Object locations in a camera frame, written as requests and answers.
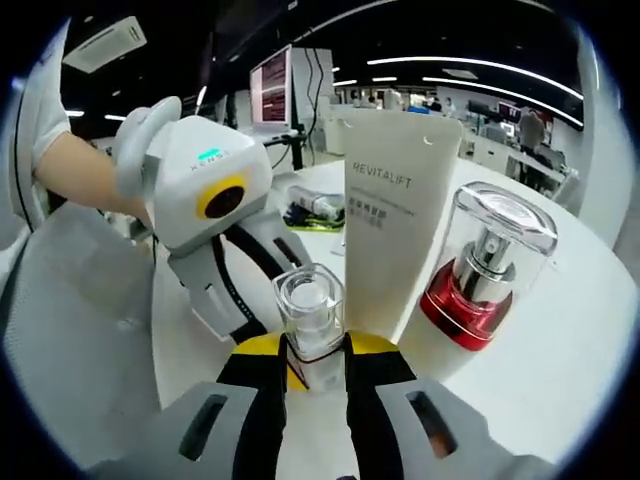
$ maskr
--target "ceiling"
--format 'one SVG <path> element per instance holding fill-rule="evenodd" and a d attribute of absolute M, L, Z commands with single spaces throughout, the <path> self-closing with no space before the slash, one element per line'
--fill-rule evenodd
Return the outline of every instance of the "ceiling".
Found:
<path fill-rule="evenodd" d="M 85 112 L 72 120 L 72 128 L 84 138 L 111 136 L 120 123 L 105 120 L 105 114 L 126 115 L 168 95 L 178 95 L 188 110 L 204 85 L 205 103 L 211 103 L 227 91 L 247 88 L 253 66 L 304 34 L 295 46 L 331 49 L 334 65 L 340 67 L 337 81 L 353 79 L 365 85 L 372 77 L 395 76 L 398 84 L 419 87 L 425 85 L 425 76 L 454 78 L 442 68 L 464 69 L 478 77 L 473 82 L 535 98 L 582 119 L 578 99 L 519 73 L 464 63 L 366 63 L 406 56 L 474 58 L 525 69 L 580 91 L 576 42 L 553 13 L 516 0 L 401 0 L 363 9 L 309 33 L 368 3 L 371 0 L 227 0 L 75 17 L 67 52 L 130 15 L 137 18 L 148 43 L 91 74 L 63 66 L 63 103 L 68 110 Z"/>

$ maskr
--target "yellow ring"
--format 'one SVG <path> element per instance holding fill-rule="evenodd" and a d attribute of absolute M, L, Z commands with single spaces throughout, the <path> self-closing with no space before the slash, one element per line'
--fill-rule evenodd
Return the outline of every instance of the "yellow ring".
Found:
<path fill-rule="evenodd" d="M 242 187 L 246 190 L 247 181 L 243 175 L 231 175 L 230 177 L 205 187 L 200 195 L 198 195 L 198 200 L 196 202 L 196 214 L 198 217 L 203 220 L 210 220 L 210 218 L 205 215 L 207 205 L 209 205 L 209 202 L 215 198 L 216 195 L 231 187 Z"/>

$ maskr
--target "monitor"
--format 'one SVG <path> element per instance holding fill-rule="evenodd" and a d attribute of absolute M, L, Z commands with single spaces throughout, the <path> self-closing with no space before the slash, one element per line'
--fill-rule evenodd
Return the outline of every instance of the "monitor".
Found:
<path fill-rule="evenodd" d="M 254 126 L 291 126 L 291 46 L 251 71 L 251 122 Z"/>
<path fill-rule="evenodd" d="M 507 122 L 518 123 L 522 110 L 508 103 L 498 102 L 498 112 Z"/>
<path fill-rule="evenodd" d="M 467 110 L 471 113 L 484 115 L 485 117 L 491 115 L 491 109 L 489 108 L 489 105 L 477 100 L 469 100 L 469 103 L 467 104 Z"/>

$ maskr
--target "table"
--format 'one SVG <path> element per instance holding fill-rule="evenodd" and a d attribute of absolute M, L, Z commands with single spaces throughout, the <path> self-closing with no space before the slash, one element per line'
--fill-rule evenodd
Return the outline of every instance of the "table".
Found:
<path fill-rule="evenodd" d="M 511 452 L 532 453 L 558 463 L 589 431 L 616 385 L 630 339 L 636 334 L 637 289 L 624 266 L 594 233 L 524 185 L 458 159 L 449 195 L 472 180 L 508 188 L 544 208 L 557 223 L 559 242 L 547 267 L 497 338 L 444 384 L 487 418 L 492 437 Z M 274 179 L 269 201 L 282 205 L 286 188 L 293 184 L 340 193 L 344 164 L 334 162 L 279 176 Z M 442 238 L 443 228 L 444 223 L 434 244 Z M 344 281 L 344 258 L 330 253 L 335 236 L 299 235 L 311 258 Z M 257 267 L 241 252 L 227 251 L 229 270 L 249 306 L 260 312 L 262 321 L 277 325 L 279 314 L 267 293 L 271 289 L 268 279 L 249 282 L 251 274 L 247 272 Z M 420 294 L 420 285 L 426 284 L 436 255 L 429 255 L 413 298 Z M 215 381 L 233 349 L 233 345 L 219 342 L 191 313 L 186 292 L 164 259 L 166 252 L 161 250 L 152 320 L 155 372 L 163 408 L 196 383 Z M 400 338 L 412 303 L 398 321 L 392 340 Z M 293 478 L 296 465 L 304 462 L 309 462 L 305 471 L 315 471 L 319 479 L 355 473 L 344 422 L 346 396 L 305 403 L 307 397 L 287 394 L 287 408 L 296 414 L 288 419 L 278 478 Z M 301 426 L 305 422 L 313 425 L 313 436 L 308 427 Z"/>
<path fill-rule="evenodd" d="M 506 172 L 509 157 L 513 157 L 515 160 L 542 172 L 547 177 L 558 183 L 562 183 L 565 179 L 565 175 L 562 173 L 543 165 L 536 159 L 525 155 L 523 152 L 516 150 L 509 145 L 498 143 L 489 138 L 476 135 L 467 129 L 465 129 L 465 140 L 475 144 L 473 156 L 468 158 L 468 160 L 471 160 L 478 165 L 490 168 L 498 173 L 504 174 Z"/>

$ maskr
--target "red cosmetic bottle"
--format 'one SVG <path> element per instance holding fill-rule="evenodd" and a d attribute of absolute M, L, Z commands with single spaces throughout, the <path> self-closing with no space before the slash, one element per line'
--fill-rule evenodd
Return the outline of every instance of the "red cosmetic bottle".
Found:
<path fill-rule="evenodd" d="M 484 182 L 461 187 L 436 268 L 400 350 L 418 375 L 445 380 L 485 348 L 555 250 L 540 207 Z"/>

